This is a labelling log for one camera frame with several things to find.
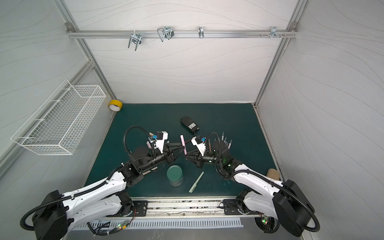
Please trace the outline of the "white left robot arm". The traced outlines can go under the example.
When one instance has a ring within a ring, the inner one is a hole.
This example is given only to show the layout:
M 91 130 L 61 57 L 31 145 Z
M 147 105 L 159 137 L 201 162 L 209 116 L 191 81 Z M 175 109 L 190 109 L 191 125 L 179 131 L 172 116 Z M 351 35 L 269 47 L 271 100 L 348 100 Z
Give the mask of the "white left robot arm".
M 127 135 L 133 129 L 144 132 L 149 146 L 133 152 L 128 149 Z M 151 135 L 141 126 L 130 126 L 123 135 L 123 147 L 130 158 L 126 163 L 112 170 L 106 178 L 78 190 L 49 193 L 39 206 L 22 216 L 21 228 L 35 232 L 38 240 L 60 240 L 84 222 L 116 214 L 128 215 L 134 206 L 126 190 L 159 164 L 173 163 L 177 159 L 175 151 L 184 151 L 184 142 L 168 143 L 167 140 L 167 132 Z

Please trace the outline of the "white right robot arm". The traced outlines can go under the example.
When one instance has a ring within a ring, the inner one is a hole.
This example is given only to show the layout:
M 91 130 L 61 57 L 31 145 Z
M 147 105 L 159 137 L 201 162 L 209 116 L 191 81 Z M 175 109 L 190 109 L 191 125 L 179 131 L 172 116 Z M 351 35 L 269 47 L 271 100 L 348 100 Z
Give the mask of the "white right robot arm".
M 235 205 L 241 215 L 258 213 L 257 227 L 265 234 L 275 233 L 283 227 L 295 237 L 304 231 L 316 233 L 321 229 L 315 209 L 299 186 L 287 180 L 282 182 L 262 175 L 231 156 L 229 144 L 210 137 L 195 136 L 190 140 L 197 150 L 186 153 L 185 158 L 198 168 L 212 164 L 224 180 L 247 187 L 236 197 Z

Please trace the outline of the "pink pen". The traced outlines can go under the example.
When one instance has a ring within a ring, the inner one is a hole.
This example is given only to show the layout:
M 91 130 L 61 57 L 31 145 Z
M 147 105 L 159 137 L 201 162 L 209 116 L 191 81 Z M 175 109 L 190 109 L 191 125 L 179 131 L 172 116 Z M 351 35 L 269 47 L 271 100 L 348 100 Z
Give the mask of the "pink pen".
M 182 146 L 183 146 L 184 155 L 186 155 L 187 154 L 187 149 L 186 149 L 186 143 L 185 143 L 184 136 L 180 135 L 180 139 L 181 139 L 181 143 L 182 143 Z

